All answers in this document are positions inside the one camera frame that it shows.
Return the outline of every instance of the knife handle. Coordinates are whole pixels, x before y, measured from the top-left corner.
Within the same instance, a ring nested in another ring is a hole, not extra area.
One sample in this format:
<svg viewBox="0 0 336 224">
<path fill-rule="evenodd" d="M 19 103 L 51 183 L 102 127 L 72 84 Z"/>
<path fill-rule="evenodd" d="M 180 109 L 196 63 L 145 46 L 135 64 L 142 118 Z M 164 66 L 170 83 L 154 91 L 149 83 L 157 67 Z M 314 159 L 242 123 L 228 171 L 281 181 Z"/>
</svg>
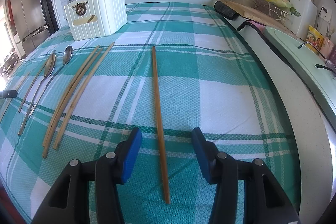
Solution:
<svg viewBox="0 0 336 224">
<path fill-rule="evenodd" d="M 15 98 L 17 96 L 16 90 L 3 90 L 0 91 L 0 98 L 6 99 L 6 98 Z"/>
</svg>

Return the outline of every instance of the electrical outlet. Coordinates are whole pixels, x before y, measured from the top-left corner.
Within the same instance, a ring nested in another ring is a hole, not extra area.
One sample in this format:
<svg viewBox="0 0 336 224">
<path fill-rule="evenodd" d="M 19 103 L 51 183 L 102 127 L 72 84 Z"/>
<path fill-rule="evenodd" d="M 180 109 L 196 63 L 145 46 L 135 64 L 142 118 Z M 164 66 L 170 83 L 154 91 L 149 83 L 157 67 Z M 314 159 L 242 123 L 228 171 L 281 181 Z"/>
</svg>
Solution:
<svg viewBox="0 0 336 224">
<path fill-rule="evenodd" d="M 321 14 L 320 14 L 320 17 L 321 17 L 323 20 L 325 20 L 325 21 L 329 21 L 329 23 L 330 23 L 330 21 L 331 21 L 332 10 L 329 9 L 329 8 L 327 8 L 327 7 L 324 7 L 324 8 L 326 8 L 328 12 L 326 13 L 326 12 L 322 9 Z"/>
</svg>

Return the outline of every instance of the tablecloth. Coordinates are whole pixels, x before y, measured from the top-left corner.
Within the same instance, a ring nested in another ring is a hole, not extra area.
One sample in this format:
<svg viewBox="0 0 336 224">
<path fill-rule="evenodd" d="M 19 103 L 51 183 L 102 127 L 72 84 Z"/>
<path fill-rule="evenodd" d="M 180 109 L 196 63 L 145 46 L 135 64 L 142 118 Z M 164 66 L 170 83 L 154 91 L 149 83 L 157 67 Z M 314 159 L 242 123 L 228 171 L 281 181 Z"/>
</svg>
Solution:
<svg viewBox="0 0 336 224">
<path fill-rule="evenodd" d="M 133 127 L 141 129 L 142 145 L 132 177 L 125 185 L 118 185 L 127 223 L 208 222 L 216 186 L 208 185 L 201 175 L 190 139 L 195 127 L 235 159 L 263 159 L 298 206 L 300 166 L 291 126 L 281 101 L 239 33 L 210 6 L 140 3 L 126 8 L 127 24 L 108 37 L 74 41 L 68 26 L 58 30 L 29 55 L 8 82 L 7 88 L 13 88 L 30 72 L 0 124 L 0 178 L 24 219 L 31 221 L 71 159 L 98 159 L 126 140 Z M 113 41 L 115 45 L 71 116 L 59 150 L 51 146 L 48 158 L 43 159 L 42 140 L 66 86 L 97 45 L 106 49 Z M 42 74 L 18 113 L 28 86 L 52 50 L 57 55 L 55 69 L 62 65 L 68 45 L 73 47 L 70 63 L 51 83 L 19 137 Z M 157 46 L 170 205 L 163 200 L 158 157 L 153 45 Z M 90 185 L 90 219 L 94 224 L 94 186 Z M 243 218 L 243 187 L 240 182 L 237 223 Z"/>
</svg>

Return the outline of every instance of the decorative emblem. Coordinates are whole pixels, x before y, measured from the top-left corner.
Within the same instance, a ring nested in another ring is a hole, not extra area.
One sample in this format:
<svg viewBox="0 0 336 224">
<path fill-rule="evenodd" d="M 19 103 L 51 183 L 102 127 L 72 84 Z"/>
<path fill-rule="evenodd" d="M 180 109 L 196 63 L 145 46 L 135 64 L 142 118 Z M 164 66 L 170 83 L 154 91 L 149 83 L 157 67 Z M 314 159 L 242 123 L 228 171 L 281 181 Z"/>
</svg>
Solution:
<svg viewBox="0 0 336 224">
<path fill-rule="evenodd" d="M 77 15 L 83 16 L 86 13 L 86 4 L 88 4 L 88 2 L 84 1 L 84 3 L 77 3 L 77 5 L 73 6 L 72 8 L 76 8 Z"/>
</svg>

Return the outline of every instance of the bamboo chopstick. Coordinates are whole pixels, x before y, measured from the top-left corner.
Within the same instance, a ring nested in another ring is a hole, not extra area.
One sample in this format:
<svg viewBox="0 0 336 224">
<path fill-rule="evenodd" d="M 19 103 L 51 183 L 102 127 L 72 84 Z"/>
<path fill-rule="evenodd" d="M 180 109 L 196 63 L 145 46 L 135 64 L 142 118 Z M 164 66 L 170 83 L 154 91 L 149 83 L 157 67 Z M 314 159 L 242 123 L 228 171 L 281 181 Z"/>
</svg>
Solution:
<svg viewBox="0 0 336 224">
<path fill-rule="evenodd" d="M 56 52 L 56 50 L 53 50 L 52 53 L 51 53 L 49 56 L 51 56 L 51 55 L 54 54 L 55 52 Z M 30 86 L 29 86 L 29 88 L 28 88 L 28 90 L 27 90 L 27 92 L 26 92 L 26 95 L 25 95 L 25 97 L 23 98 L 23 100 L 22 100 L 22 102 L 21 102 L 21 105 L 20 105 L 20 107 L 19 107 L 19 112 L 21 112 L 21 109 L 22 109 L 22 107 L 23 107 L 23 104 L 24 104 L 25 101 L 26 101 L 26 98 L 27 98 L 27 96 L 28 96 L 28 93 L 29 93 L 30 90 L 32 89 L 32 87 L 33 87 L 33 85 L 34 85 L 34 83 L 35 83 L 37 77 L 39 77 L 41 71 L 43 70 L 44 66 L 45 66 L 46 63 L 48 62 L 48 59 L 49 59 L 49 57 L 48 57 L 47 60 L 44 62 L 44 64 L 43 64 L 42 67 L 40 68 L 39 72 L 36 74 L 34 80 L 33 80 L 32 83 L 30 84 Z"/>
<path fill-rule="evenodd" d="M 50 131 L 48 132 L 48 136 L 47 136 L 46 141 L 45 141 L 45 146 L 44 146 L 43 153 L 42 153 L 42 157 L 43 158 L 47 158 L 48 150 L 49 150 L 50 143 L 51 143 L 51 140 L 53 138 L 55 129 L 57 127 L 57 123 L 58 123 L 59 119 L 61 118 L 61 115 L 62 115 L 64 109 L 66 108 L 68 102 L 70 101 L 71 95 L 74 93 L 76 87 L 78 86 L 79 82 L 83 78 L 84 74 L 90 68 L 90 66 L 92 65 L 92 63 L 96 60 L 97 56 L 100 54 L 101 51 L 102 51 L 102 49 L 100 49 L 95 54 L 95 56 L 92 57 L 92 59 L 87 63 L 87 65 L 85 66 L 85 68 L 82 70 L 82 72 L 78 76 L 77 80 L 72 85 L 72 87 L 71 87 L 70 91 L 68 92 L 66 98 L 63 100 L 61 107 L 59 108 L 58 112 L 56 113 L 56 116 L 55 116 L 55 119 L 54 119 L 53 123 L 49 124 Z"/>
<path fill-rule="evenodd" d="M 54 123 L 54 121 L 55 121 L 55 119 L 56 119 L 56 117 L 57 117 L 57 114 L 58 114 L 58 112 L 59 112 L 59 110 L 60 110 L 60 108 L 61 108 L 61 105 L 62 105 L 64 99 L 67 97 L 67 95 L 68 95 L 68 93 L 69 93 L 71 87 L 72 87 L 73 84 L 76 82 L 77 78 L 79 77 L 79 75 L 81 74 L 81 72 L 83 71 L 83 69 L 84 69 L 85 66 L 88 64 L 88 62 L 90 61 L 91 57 L 94 55 L 94 53 L 97 51 L 97 49 L 98 49 L 99 47 L 100 47 L 100 45 L 98 45 L 97 47 L 95 47 L 95 49 L 92 51 L 92 53 L 85 59 L 85 61 L 84 61 L 83 64 L 80 66 L 80 68 L 77 70 L 75 76 L 72 78 L 71 82 L 70 82 L 69 85 L 67 86 L 66 90 L 64 91 L 64 93 L 63 93 L 61 99 L 59 100 L 58 105 L 57 105 L 57 107 L 56 107 L 56 109 L 55 109 L 55 111 L 54 111 L 54 114 L 53 114 L 53 116 L 51 117 L 51 120 L 50 120 L 50 122 L 49 122 L 48 129 L 47 129 L 47 131 L 46 131 L 46 133 L 45 133 L 45 136 L 44 136 L 44 139 L 43 139 L 43 144 L 42 144 L 43 147 L 45 146 L 45 143 L 46 143 L 46 141 L 47 141 L 47 138 L 48 138 L 48 136 L 49 136 L 49 134 L 50 134 L 51 126 L 53 125 L 53 123 Z"/>
<path fill-rule="evenodd" d="M 16 91 L 19 90 L 19 88 L 21 87 L 21 85 L 23 84 L 23 82 L 26 80 L 26 78 L 28 77 L 28 75 L 30 74 L 30 72 L 27 73 L 27 75 L 21 80 L 21 82 L 14 88 Z M 3 116 L 5 115 L 7 108 L 9 107 L 9 105 L 11 104 L 11 101 L 13 100 L 13 98 L 10 98 L 8 100 L 7 106 L 4 107 L 4 111 L 2 112 L 2 114 L 0 115 L 0 122 L 3 118 Z"/>
<path fill-rule="evenodd" d="M 163 182 L 163 192 L 164 192 L 164 196 L 165 196 L 165 201 L 166 201 L 167 204 L 170 204 L 168 168 L 167 168 L 165 139 L 164 139 L 164 135 L 163 135 L 161 104 L 160 104 L 160 92 L 159 92 L 159 79 L 158 79 L 158 67 L 157 67 L 157 64 L 156 64 L 156 50 L 155 50 L 155 47 L 152 47 L 152 59 L 153 59 L 153 77 L 154 77 L 155 114 L 156 114 L 156 125 L 157 125 L 157 138 L 159 140 L 161 176 L 162 176 L 162 182 Z"/>
<path fill-rule="evenodd" d="M 82 83 L 82 85 L 80 86 L 79 90 L 77 91 L 75 97 L 73 98 L 72 102 L 71 102 L 71 105 L 70 105 L 70 108 L 69 110 L 67 111 L 67 115 L 65 116 L 63 122 L 62 122 L 62 125 L 61 125 L 61 128 L 59 129 L 58 131 L 58 134 L 57 134 L 57 137 L 56 137 L 56 140 L 55 140 L 55 143 L 54 143 L 54 146 L 53 148 L 55 150 L 58 149 L 59 147 L 59 144 L 61 142 L 61 139 L 63 137 L 63 134 L 64 134 L 64 131 L 67 127 L 67 124 L 70 120 L 70 117 L 81 97 L 81 95 L 83 94 L 87 84 L 90 82 L 90 79 L 92 78 L 92 76 L 94 75 L 95 71 L 97 70 L 97 68 L 99 67 L 99 65 L 102 63 L 102 61 L 104 60 L 104 58 L 106 57 L 106 55 L 109 53 L 110 49 L 113 47 L 114 45 L 114 42 L 107 48 L 107 50 L 104 52 L 104 54 L 100 57 L 100 59 L 97 61 L 97 63 L 95 64 L 95 66 L 92 68 L 92 70 L 90 71 L 89 75 L 85 78 L 84 82 Z"/>
</svg>

